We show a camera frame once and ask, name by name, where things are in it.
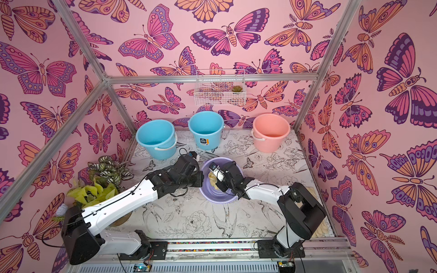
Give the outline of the yellow cleaning cloth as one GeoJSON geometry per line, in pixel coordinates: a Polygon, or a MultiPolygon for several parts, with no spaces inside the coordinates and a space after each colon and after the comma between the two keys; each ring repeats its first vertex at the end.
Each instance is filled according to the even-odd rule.
{"type": "Polygon", "coordinates": [[[210,185],[216,190],[219,191],[219,187],[217,186],[217,177],[213,172],[208,174],[210,185]]]}

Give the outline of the purple plastic bucket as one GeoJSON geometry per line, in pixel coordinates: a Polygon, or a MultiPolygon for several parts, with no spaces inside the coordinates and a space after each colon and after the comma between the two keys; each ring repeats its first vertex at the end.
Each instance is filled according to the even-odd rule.
{"type": "Polygon", "coordinates": [[[211,163],[216,163],[218,166],[222,167],[223,165],[231,161],[232,159],[229,158],[218,157],[218,158],[207,160],[202,165],[201,171],[204,174],[204,181],[203,181],[203,186],[200,189],[200,192],[208,201],[215,204],[228,204],[238,200],[238,197],[235,196],[230,189],[228,189],[226,192],[222,192],[221,190],[216,190],[215,187],[210,183],[208,177],[210,173],[209,165],[211,163]]]}

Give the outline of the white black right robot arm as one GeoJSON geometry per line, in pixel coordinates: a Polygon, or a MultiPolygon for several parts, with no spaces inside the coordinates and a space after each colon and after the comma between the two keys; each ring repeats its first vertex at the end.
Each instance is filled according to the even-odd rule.
{"type": "Polygon", "coordinates": [[[321,203],[301,183],[287,187],[245,177],[236,162],[222,167],[212,162],[208,168],[216,176],[216,185],[222,192],[232,192],[238,199],[277,205],[281,210],[284,227],[270,241],[268,248],[278,257],[290,257],[302,243],[311,239],[326,217],[321,203]]]}

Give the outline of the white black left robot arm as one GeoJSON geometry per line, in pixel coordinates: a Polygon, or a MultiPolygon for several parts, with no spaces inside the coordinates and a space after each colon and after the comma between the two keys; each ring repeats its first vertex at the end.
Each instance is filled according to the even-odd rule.
{"type": "Polygon", "coordinates": [[[190,151],[175,164],[148,173],[138,184],[97,205],[69,208],[61,230],[71,265],[80,265],[97,255],[115,255],[120,260],[148,259],[152,246],[141,230],[107,232],[106,228],[135,209],[179,189],[200,188],[204,175],[198,154],[190,151]]]}

